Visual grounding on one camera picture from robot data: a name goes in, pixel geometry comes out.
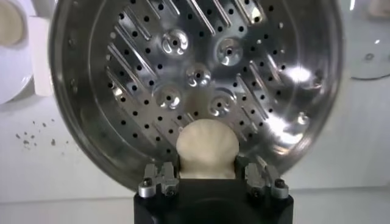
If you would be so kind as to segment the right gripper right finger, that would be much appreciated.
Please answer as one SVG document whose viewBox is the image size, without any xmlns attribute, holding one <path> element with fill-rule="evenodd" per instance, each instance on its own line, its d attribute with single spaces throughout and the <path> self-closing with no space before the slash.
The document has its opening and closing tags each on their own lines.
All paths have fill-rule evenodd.
<svg viewBox="0 0 390 224">
<path fill-rule="evenodd" d="M 289 197 L 289 186 L 274 166 L 262 166 L 243 156 L 237 156 L 234 165 L 236 179 L 244 181 L 251 196 L 269 196 L 277 200 Z"/>
</svg>

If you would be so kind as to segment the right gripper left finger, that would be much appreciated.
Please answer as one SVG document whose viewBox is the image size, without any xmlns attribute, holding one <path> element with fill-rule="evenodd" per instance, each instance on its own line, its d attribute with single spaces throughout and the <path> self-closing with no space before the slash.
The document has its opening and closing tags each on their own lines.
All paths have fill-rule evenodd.
<svg viewBox="0 0 390 224">
<path fill-rule="evenodd" d="M 179 191 L 179 178 L 172 162 L 165 162 L 158 170 L 155 164 L 147 164 L 144 177 L 138 185 L 138 195 L 141 198 L 152 198 L 160 193 L 172 197 Z"/>
</svg>

